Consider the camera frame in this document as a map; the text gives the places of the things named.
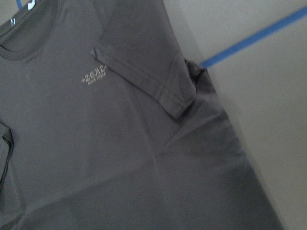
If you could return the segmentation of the dark brown t-shirt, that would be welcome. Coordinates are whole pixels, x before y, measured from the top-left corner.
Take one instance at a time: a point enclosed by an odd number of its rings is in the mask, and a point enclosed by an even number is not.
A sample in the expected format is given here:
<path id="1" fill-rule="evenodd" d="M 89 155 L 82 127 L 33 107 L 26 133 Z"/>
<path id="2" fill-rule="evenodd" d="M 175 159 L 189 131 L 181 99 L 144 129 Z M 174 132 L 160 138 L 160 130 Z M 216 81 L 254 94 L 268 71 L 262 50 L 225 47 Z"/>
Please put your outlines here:
<path id="1" fill-rule="evenodd" d="M 3 230 L 281 230 L 161 0 L 32 0 L 0 26 Z"/>

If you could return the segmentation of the blue tape line crosswise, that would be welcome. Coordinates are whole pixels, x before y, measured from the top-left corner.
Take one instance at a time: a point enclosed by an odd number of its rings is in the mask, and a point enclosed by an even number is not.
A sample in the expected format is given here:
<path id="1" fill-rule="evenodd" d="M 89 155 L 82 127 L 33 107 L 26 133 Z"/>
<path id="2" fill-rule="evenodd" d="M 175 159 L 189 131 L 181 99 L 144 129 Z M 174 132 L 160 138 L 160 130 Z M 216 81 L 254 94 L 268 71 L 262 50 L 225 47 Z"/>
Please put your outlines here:
<path id="1" fill-rule="evenodd" d="M 269 37 L 270 35 L 284 29 L 285 27 L 293 24 L 304 17 L 307 16 L 307 6 L 304 6 L 293 13 L 277 20 L 276 22 L 266 26 L 265 28 L 253 33 L 252 35 L 244 38 L 243 40 L 231 45 L 230 47 L 218 52 L 217 54 L 213 55 L 212 57 L 204 60 L 200 63 L 201 66 L 205 68 L 209 68 L 226 58 L 242 51 L 243 49 L 259 42 L 260 40 Z"/>

